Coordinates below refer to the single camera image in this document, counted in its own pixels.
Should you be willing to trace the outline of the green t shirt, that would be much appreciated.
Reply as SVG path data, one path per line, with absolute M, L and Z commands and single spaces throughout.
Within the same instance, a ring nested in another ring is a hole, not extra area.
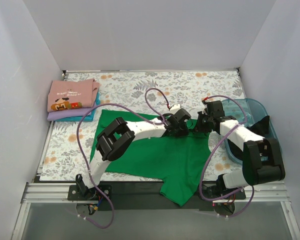
M 136 140 L 107 172 L 160 179 L 160 193 L 183 206 L 196 192 L 203 167 L 211 154 L 209 135 L 190 132 L 186 136 L 165 136 Z

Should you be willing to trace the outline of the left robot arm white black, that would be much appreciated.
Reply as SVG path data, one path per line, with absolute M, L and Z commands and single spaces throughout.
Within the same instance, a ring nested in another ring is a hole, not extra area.
M 183 137 L 189 133 L 187 121 L 191 115 L 180 105 L 174 105 L 168 113 L 153 119 L 126 121 L 121 116 L 115 118 L 96 138 L 95 152 L 88 164 L 87 173 L 76 176 L 76 187 L 85 200 L 96 196 L 96 187 L 111 162 L 124 155 L 132 142 L 161 138 L 165 136 Z

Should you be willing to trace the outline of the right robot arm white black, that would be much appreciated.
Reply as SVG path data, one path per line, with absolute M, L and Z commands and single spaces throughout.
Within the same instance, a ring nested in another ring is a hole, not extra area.
M 216 193 L 227 199 L 238 188 L 281 181 L 286 171 L 278 140 L 258 135 L 233 117 L 227 116 L 220 100 L 204 99 L 205 109 L 198 112 L 194 131 L 216 132 L 222 140 L 230 141 L 242 151 L 241 170 L 221 174 L 216 180 Z

